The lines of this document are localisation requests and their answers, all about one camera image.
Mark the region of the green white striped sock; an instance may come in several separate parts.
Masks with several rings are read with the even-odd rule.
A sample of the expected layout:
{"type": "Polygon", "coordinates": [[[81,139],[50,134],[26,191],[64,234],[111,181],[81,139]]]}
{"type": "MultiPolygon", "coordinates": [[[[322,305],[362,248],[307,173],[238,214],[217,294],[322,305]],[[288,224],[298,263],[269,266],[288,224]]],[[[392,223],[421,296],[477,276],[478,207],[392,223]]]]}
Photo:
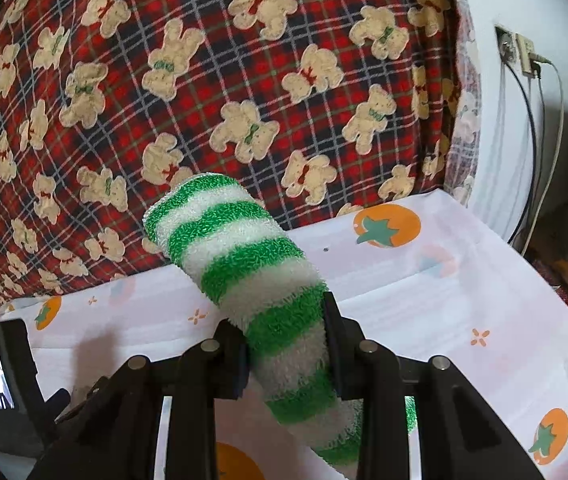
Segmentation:
{"type": "Polygon", "coordinates": [[[363,405],[329,377],[315,266],[248,191],[197,174],[144,214],[148,238],[246,337],[265,405],[300,443],[348,479],[357,475],[363,405]]]}

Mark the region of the red plaid teddy bear blanket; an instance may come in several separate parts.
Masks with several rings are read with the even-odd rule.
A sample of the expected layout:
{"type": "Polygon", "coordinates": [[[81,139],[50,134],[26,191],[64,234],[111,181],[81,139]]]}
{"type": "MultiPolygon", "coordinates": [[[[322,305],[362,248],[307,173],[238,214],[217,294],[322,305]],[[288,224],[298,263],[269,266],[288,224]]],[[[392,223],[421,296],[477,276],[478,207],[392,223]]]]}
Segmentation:
{"type": "Polygon", "coordinates": [[[0,309],[160,266],[204,172],[285,229],[466,200],[477,92],[465,0],[0,0],[0,309]]]}

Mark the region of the white wall outlet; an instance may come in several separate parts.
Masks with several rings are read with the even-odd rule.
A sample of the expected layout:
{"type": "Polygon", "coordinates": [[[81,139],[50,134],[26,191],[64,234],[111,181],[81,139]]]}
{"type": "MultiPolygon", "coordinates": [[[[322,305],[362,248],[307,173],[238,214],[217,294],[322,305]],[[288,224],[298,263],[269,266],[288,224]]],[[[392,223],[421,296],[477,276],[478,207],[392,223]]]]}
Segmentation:
{"type": "Polygon", "coordinates": [[[518,65],[520,73],[525,77],[539,77],[541,66],[552,64],[548,58],[536,51],[534,43],[525,36],[511,32],[501,25],[494,26],[494,30],[502,62],[512,67],[518,65]]]}

